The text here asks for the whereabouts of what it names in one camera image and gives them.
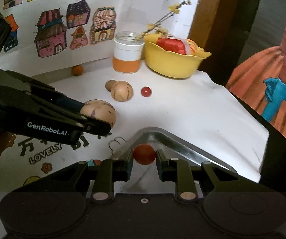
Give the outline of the small orange tangerine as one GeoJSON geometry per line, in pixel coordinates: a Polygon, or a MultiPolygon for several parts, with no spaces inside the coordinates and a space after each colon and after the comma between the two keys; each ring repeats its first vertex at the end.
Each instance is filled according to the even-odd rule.
{"type": "Polygon", "coordinates": [[[134,160],[141,165],[152,164],[156,158],[156,151],[151,145],[140,144],[133,150],[134,160]]]}

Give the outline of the beige wooden peach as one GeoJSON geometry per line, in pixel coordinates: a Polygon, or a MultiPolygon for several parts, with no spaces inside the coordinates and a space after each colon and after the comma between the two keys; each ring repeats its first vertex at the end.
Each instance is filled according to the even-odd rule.
{"type": "Polygon", "coordinates": [[[110,103],[104,100],[94,99],[87,101],[80,110],[80,114],[105,121],[110,124],[111,128],[116,123],[116,110],[110,103]]]}

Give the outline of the small orange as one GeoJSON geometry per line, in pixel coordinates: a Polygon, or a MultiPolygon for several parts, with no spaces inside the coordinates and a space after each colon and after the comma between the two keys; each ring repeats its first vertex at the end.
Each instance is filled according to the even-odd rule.
{"type": "Polygon", "coordinates": [[[75,65],[71,68],[71,74],[73,76],[80,76],[84,72],[84,68],[82,65],[75,65]]]}

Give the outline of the small red ball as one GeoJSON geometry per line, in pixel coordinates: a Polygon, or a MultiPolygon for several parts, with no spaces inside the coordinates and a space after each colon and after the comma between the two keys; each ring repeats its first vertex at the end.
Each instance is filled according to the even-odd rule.
{"type": "Polygon", "coordinates": [[[141,89],[141,95],[143,97],[150,97],[151,96],[151,93],[152,93],[152,90],[151,88],[145,86],[141,89]]]}

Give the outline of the metal baking tray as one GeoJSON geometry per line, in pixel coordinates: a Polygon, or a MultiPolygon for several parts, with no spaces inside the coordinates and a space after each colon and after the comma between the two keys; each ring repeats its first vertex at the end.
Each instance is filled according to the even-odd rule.
{"type": "MultiPolygon", "coordinates": [[[[178,158],[187,161],[191,166],[200,166],[204,161],[214,162],[220,167],[235,172],[226,162],[207,153],[203,149],[181,139],[172,133],[156,127],[147,127],[137,131],[129,139],[117,136],[109,142],[112,158],[118,158],[126,151],[131,151],[137,145],[149,144],[154,150],[161,149],[166,158],[178,158]]],[[[133,162],[129,181],[114,183],[114,193],[124,194],[174,194],[175,183],[159,180],[156,163],[140,165],[133,162]]]]}

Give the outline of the brown kiwi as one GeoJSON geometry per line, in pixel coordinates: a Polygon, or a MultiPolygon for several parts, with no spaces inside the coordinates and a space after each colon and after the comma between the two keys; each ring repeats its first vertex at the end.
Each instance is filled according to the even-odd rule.
{"type": "Polygon", "coordinates": [[[113,86],[115,83],[116,83],[115,80],[109,80],[109,81],[107,81],[107,82],[105,83],[105,88],[106,88],[106,90],[110,92],[111,89],[112,89],[112,86],[113,86]]]}

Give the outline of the white printed table mat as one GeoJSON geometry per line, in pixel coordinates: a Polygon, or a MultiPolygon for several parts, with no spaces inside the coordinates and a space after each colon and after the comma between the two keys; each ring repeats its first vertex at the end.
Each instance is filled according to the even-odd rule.
{"type": "Polygon", "coordinates": [[[146,127],[165,129],[226,162],[240,175],[260,180],[267,129],[204,72],[174,80],[142,64],[134,74],[121,74],[113,70],[111,60],[104,59],[91,63],[79,77],[68,77],[59,70],[45,75],[42,81],[78,101],[107,101],[116,110],[116,123],[109,136],[84,134],[75,147],[15,136],[13,145],[0,157],[0,192],[9,192],[26,180],[45,177],[78,161],[104,160],[112,154],[109,142],[115,137],[129,139],[146,127]],[[129,83],[134,91],[132,98],[115,101],[105,88],[109,80],[129,83]],[[152,90],[150,97],[141,95],[145,86],[152,90]]]}

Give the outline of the colourful houses drawing poster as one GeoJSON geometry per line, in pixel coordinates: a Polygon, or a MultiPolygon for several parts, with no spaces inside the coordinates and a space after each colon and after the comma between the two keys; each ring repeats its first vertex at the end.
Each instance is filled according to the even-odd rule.
{"type": "Polygon", "coordinates": [[[115,36],[140,34],[162,20],[186,38],[198,0],[0,0],[10,32],[0,69],[29,77],[111,57],[115,36]]]}

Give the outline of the white and orange cup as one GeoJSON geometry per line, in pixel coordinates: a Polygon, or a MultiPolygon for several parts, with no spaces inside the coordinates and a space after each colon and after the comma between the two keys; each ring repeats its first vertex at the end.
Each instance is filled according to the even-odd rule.
{"type": "Polygon", "coordinates": [[[144,47],[138,33],[118,32],[114,37],[113,69],[120,73],[135,73],[141,62],[144,47]]]}

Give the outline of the yellow plastic bowl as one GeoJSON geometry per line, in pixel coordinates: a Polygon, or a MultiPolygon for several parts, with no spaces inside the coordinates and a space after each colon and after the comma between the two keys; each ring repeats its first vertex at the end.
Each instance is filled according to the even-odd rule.
{"type": "Polygon", "coordinates": [[[190,39],[185,39],[191,49],[190,55],[166,51],[156,44],[159,38],[175,37],[162,37],[159,34],[146,36],[144,38],[144,59],[149,68],[166,77],[175,79],[189,78],[198,69],[201,62],[211,56],[210,52],[205,51],[190,39]]]}

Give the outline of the red packet in bowl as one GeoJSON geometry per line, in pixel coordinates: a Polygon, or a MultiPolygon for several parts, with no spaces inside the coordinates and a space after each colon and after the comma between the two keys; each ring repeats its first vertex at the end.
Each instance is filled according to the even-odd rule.
{"type": "Polygon", "coordinates": [[[181,55],[190,55],[191,49],[184,39],[159,38],[156,44],[166,51],[175,52],[181,55]]]}

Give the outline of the girl in orange dress poster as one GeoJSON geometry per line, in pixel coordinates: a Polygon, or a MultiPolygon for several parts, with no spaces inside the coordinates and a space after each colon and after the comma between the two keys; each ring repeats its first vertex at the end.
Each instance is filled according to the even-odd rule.
{"type": "Polygon", "coordinates": [[[286,25],[280,45],[237,66],[226,87],[286,138],[286,25]]]}

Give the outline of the yellow flower twig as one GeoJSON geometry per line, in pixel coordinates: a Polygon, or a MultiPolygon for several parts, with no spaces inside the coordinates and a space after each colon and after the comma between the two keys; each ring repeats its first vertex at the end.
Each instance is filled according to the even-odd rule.
{"type": "Polygon", "coordinates": [[[166,20],[168,20],[169,18],[173,17],[175,14],[179,14],[180,13],[180,8],[185,6],[185,5],[191,5],[191,1],[190,0],[186,0],[186,1],[182,1],[180,3],[175,3],[174,5],[171,5],[168,7],[169,12],[164,15],[162,18],[160,18],[158,21],[156,21],[155,23],[151,23],[147,25],[147,30],[143,31],[142,33],[140,33],[139,35],[137,35],[135,37],[136,40],[143,40],[146,36],[148,36],[151,32],[155,32],[155,33],[159,33],[161,35],[167,35],[168,31],[164,28],[162,28],[162,23],[166,20]]]}

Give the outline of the brown wooden door frame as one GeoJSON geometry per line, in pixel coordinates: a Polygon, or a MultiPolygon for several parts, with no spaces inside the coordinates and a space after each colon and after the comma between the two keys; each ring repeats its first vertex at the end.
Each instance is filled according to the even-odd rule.
{"type": "Polygon", "coordinates": [[[188,38],[205,48],[219,20],[230,24],[238,0],[198,0],[188,38]]]}

